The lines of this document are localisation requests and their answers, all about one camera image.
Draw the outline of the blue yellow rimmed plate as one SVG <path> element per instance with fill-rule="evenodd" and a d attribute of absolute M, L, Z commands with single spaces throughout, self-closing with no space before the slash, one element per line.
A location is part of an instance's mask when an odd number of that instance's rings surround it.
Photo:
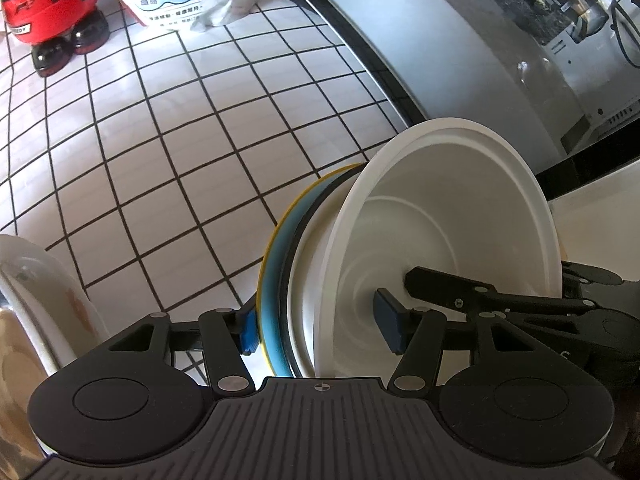
<path fill-rule="evenodd" d="M 288 206 L 272 233 L 259 271 L 256 311 L 260 340 L 276 376 L 302 376 L 286 327 L 286 289 L 299 240 L 324 200 L 341 184 L 356 177 L 364 166 L 364 162 L 347 165 L 311 183 Z"/>

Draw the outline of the white paper bowl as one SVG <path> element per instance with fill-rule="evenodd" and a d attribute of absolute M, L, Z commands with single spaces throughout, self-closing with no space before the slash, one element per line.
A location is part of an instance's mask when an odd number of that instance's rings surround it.
<path fill-rule="evenodd" d="M 330 231 L 314 306 L 320 377 L 388 379 L 397 365 L 373 316 L 384 288 L 403 306 L 417 266 L 525 296 L 562 294 L 561 252 L 544 193 L 498 133 L 462 118 L 399 133 L 364 166 Z"/>

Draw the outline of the white ceramic bowl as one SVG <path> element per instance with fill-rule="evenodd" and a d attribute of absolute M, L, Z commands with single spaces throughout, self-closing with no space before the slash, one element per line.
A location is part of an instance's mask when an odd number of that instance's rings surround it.
<path fill-rule="evenodd" d="M 312 203 L 294 240 L 285 296 L 285 330 L 296 377 L 314 377 L 314 315 L 331 231 L 355 176 L 335 179 Z"/>

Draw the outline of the stainless steel bowl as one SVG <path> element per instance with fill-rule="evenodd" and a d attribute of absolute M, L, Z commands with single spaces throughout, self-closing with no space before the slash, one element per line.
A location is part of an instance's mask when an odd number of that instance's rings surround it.
<path fill-rule="evenodd" d="M 1 237 L 1 477 L 26 477 L 44 459 L 27 407 L 45 379 L 106 339 L 77 278 L 40 246 Z"/>

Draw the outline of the white checkered tablecloth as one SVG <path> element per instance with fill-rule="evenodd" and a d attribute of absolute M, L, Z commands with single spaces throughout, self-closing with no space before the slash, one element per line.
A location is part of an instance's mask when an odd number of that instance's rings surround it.
<path fill-rule="evenodd" d="M 40 77 L 1 35 L 1 236 L 77 278 L 107 337 L 254 294 L 292 201 L 405 123 L 320 16 L 257 0 L 202 32 L 100 0 L 110 38 Z"/>

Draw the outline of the glass panel computer case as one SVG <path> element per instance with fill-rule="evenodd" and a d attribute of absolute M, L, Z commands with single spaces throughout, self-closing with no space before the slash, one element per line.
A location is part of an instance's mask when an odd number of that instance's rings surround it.
<path fill-rule="evenodd" d="M 508 140 L 555 198 L 639 159 L 639 0 L 294 0 L 412 126 Z"/>

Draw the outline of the red black mascot figurine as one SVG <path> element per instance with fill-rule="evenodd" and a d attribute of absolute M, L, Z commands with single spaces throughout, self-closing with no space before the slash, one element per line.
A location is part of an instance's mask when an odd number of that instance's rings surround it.
<path fill-rule="evenodd" d="M 1 0 L 8 29 L 32 47 L 36 73 L 47 78 L 75 55 L 102 47 L 110 38 L 98 0 Z"/>

